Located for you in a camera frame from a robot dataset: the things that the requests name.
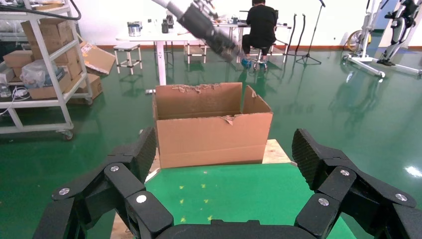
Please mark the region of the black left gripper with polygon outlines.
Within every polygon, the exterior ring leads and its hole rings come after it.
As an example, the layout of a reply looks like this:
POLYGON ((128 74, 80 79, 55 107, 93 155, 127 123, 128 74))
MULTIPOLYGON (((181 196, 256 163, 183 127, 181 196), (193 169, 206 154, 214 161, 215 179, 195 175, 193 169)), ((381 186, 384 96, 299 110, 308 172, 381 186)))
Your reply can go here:
POLYGON ((179 18, 179 24, 195 38, 204 41, 216 54, 224 54, 225 61, 236 61, 240 55, 240 49, 236 43, 223 32, 215 29, 210 18, 193 4, 179 18))

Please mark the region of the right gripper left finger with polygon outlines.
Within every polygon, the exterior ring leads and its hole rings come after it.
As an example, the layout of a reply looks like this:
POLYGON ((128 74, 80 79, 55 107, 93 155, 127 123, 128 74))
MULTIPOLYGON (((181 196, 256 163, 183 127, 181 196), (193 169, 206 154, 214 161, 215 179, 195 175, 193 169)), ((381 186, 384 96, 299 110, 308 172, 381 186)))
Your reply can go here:
POLYGON ((147 127, 134 143, 116 147, 100 166, 57 188, 33 237, 84 239, 113 210, 135 238, 158 238, 173 216, 145 186, 155 155, 155 130, 147 127))

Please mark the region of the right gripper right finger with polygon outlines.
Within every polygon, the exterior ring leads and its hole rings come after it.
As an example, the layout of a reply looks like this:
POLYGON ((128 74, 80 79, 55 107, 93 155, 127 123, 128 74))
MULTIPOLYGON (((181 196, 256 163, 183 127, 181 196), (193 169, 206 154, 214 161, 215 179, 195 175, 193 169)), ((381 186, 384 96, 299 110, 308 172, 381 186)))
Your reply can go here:
POLYGON ((325 239, 347 214, 375 239, 419 239, 422 212, 409 194, 361 171, 341 150, 317 143, 299 128, 292 156, 313 195, 295 226, 325 239))

